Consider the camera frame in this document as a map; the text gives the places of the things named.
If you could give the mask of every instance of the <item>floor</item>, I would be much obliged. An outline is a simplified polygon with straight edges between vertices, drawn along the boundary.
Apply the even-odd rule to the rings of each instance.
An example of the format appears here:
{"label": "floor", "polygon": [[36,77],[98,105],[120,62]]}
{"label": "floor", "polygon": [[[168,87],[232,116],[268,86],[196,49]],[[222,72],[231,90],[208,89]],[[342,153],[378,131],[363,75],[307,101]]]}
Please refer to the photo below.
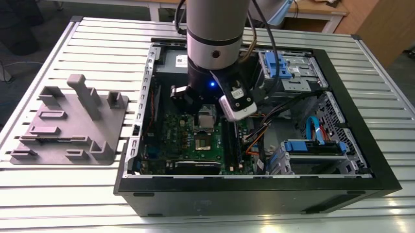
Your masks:
{"label": "floor", "polygon": [[[42,49],[28,56],[15,56],[0,44],[0,60],[4,64],[19,61],[43,62],[66,29],[71,16],[103,17],[119,19],[150,20],[148,9],[144,7],[124,7],[66,2],[64,10],[58,11],[51,1],[39,3],[46,22],[32,27]],[[174,10],[160,9],[162,21],[172,21]],[[19,64],[7,68],[15,81],[11,84],[0,82],[0,129],[17,106],[19,100],[40,69],[39,64]],[[415,60],[402,54],[387,69],[403,93],[415,105]]]}

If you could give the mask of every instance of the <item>white table leg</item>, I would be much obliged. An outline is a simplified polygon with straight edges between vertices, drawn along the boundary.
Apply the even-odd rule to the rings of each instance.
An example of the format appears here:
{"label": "white table leg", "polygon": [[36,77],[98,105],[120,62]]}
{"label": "white table leg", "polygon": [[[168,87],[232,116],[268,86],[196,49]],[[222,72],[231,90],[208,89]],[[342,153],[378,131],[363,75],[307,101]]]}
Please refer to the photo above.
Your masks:
{"label": "white table leg", "polygon": [[340,24],[342,18],[343,16],[332,16],[330,21],[326,23],[322,33],[334,33]]}
{"label": "white table leg", "polygon": [[159,22],[160,21],[160,15],[159,15],[160,3],[150,2],[148,9],[150,9],[151,21]]}
{"label": "white table leg", "polygon": [[54,1],[55,7],[58,11],[64,9],[64,2],[63,1]]}

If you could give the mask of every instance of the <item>table surface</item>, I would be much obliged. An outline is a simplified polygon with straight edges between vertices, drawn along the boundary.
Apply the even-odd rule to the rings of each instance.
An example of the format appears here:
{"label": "table surface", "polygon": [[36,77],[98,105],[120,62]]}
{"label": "table surface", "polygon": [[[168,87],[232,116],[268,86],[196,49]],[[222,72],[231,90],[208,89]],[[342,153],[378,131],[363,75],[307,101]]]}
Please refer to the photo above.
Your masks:
{"label": "table surface", "polygon": [[[140,218],[112,194],[120,150],[138,109],[151,37],[178,38],[171,23],[84,18],[71,22],[0,133],[0,231],[60,232],[410,232],[415,229],[415,112],[364,44],[348,35],[274,31],[278,46],[324,49],[384,153],[403,190],[319,215]],[[244,31],[244,43],[252,39]],[[263,29],[258,43],[268,45]],[[111,166],[13,165],[17,147],[42,102],[43,86],[67,86],[83,73],[99,94],[130,97],[118,155]]]}

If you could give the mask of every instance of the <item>cable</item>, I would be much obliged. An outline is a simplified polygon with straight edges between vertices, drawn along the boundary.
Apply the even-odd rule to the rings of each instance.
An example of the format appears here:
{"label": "cable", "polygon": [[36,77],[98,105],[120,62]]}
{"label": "cable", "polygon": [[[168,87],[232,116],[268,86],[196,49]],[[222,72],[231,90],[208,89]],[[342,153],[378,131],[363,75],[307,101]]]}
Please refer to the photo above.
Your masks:
{"label": "cable", "polygon": [[9,67],[9,66],[12,66],[12,65],[15,65],[15,64],[23,64],[23,63],[33,63],[33,64],[40,64],[40,65],[44,64],[43,62],[13,62],[13,63],[11,63],[11,64],[4,65],[3,67]]}
{"label": "cable", "polygon": [[294,18],[299,18],[299,4],[298,4],[298,0],[294,0],[294,3],[296,5],[296,12],[294,14]]}
{"label": "cable", "polygon": [[254,144],[258,142],[258,140],[259,140],[260,137],[264,135],[264,133],[266,133],[266,130],[260,133],[260,135],[256,137],[256,139],[255,139],[254,142],[251,143],[250,147],[248,147],[247,150],[246,150],[246,154],[250,153],[250,150],[251,150]]}
{"label": "cable", "polygon": [[256,29],[255,29],[255,25],[254,25],[252,16],[251,16],[250,11],[248,11],[248,21],[250,21],[250,25],[251,25],[251,29],[252,29],[252,42],[250,44],[248,51],[247,51],[246,55],[239,60],[240,63],[247,61],[247,59],[250,58],[251,53],[255,49],[255,45],[256,45]]}
{"label": "cable", "polygon": [[28,61],[25,61],[25,62],[13,62],[13,63],[11,63],[11,64],[7,64],[7,65],[4,65],[3,64],[3,61],[0,61],[0,65],[1,65],[1,70],[3,70],[3,78],[4,78],[4,82],[5,82],[5,84],[7,85],[9,85],[13,81],[15,81],[15,79],[13,79],[13,77],[11,77],[9,78],[9,80],[5,80],[5,70],[4,70],[4,68],[5,67],[9,67],[9,66],[12,66],[12,65],[16,65],[16,64],[23,64],[23,63],[33,63],[33,64],[44,64],[44,63],[42,63],[42,62],[28,62]]}
{"label": "cable", "polygon": [[290,110],[290,106],[294,105],[295,103],[298,103],[300,100],[303,100],[307,97],[312,97],[312,96],[319,96],[320,94],[323,94],[324,91],[323,90],[318,90],[314,92],[308,92],[308,93],[302,93],[298,96],[295,96],[292,99],[290,99],[287,102],[279,104],[271,111],[270,113],[266,115],[266,117],[263,118],[262,122],[260,122],[260,128],[255,129],[254,132],[251,134],[247,135],[246,140],[248,140],[250,138],[252,138],[256,134],[259,134],[262,132],[262,130],[268,128],[270,123],[272,122],[272,118],[276,117],[280,113],[283,113],[284,111]]}
{"label": "cable", "polygon": [[252,4],[254,4],[254,7],[258,11],[258,14],[259,14],[259,17],[260,17],[260,20],[262,22],[264,23],[264,26],[266,26],[266,29],[267,29],[267,32],[268,32],[268,37],[270,37],[270,40],[271,40],[271,46],[272,46],[272,51],[274,51],[274,55],[275,55],[275,63],[276,63],[276,75],[274,76],[274,82],[271,84],[271,87],[268,90],[266,90],[266,94],[268,95],[271,90],[274,89],[274,87],[276,86],[276,83],[278,83],[278,76],[279,76],[279,60],[278,60],[278,50],[276,50],[276,46],[275,46],[275,40],[274,40],[274,36],[272,36],[272,32],[271,32],[271,28],[270,28],[270,25],[267,23],[267,20],[266,20],[266,17],[264,17],[264,14],[259,8],[259,5],[256,3],[256,0],[252,0]]}
{"label": "cable", "polygon": [[13,81],[12,81],[12,78],[13,78],[13,77],[11,77],[9,80],[5,80],[5,70],[4,70],[3,61],[0,61],[0,65],[1,65],[1,70],[3,70],[3,76],[1,76],[1,77],[4,78],[5,84],[9,85],[9,84],[13,82]]}
{"label": "cable", "polygon": [[184,4],[186,0],[180,0],[179,2],[179,5],[178,5],[178,8],[176,8],[176,13],[175,13],[175,27],[176,27],[176,32],[182,35],[186,35],[187,32],[186,32],[186,29],[182,29],[179,26],[180,26],[180,22],[182,20],[179,21],[179,11],[182,9],[182,6]]}

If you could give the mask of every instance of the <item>motherboard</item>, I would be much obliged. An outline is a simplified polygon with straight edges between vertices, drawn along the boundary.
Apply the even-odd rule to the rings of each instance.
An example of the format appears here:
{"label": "motherboard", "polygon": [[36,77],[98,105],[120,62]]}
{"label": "motherboard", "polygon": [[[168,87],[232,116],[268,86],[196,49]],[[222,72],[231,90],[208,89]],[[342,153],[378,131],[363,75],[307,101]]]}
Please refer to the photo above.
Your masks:
{"label": "motherboard", "polygon": [[144,174],[252,174],[251,156],[242,151],[243,136],[248,134],[246,120],[234,126],[238,141],[231,152],[230,124],[216,118],[215,105],[203,105],[198,115],[166,113],[162,120],[162,142],[147,145],[147,158],[139,162]]}

